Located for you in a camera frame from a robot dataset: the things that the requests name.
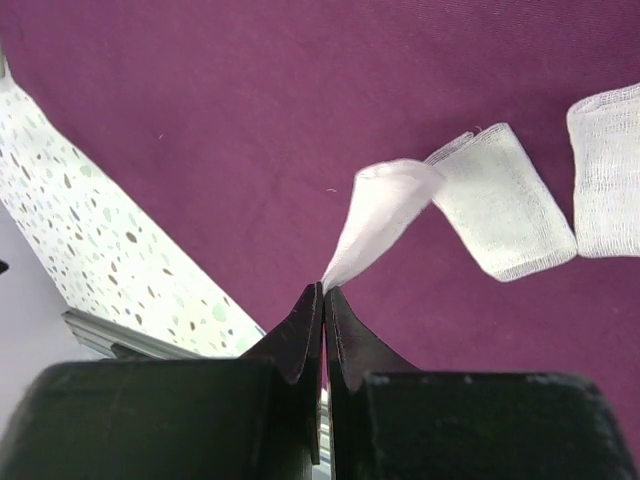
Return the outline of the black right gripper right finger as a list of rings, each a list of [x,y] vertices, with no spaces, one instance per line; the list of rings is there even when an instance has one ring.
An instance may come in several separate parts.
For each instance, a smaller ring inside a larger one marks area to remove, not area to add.
[[[635,479],[588,379],[431,372],[396,353],[339,289],[324,299],[336,479]]]

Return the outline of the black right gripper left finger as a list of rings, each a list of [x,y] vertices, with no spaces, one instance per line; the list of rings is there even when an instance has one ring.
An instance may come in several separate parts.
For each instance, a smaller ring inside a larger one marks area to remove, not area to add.
[[[236,359],[61,363],[1,440],[5,479],[308,479],[320,461],[321,287]]]

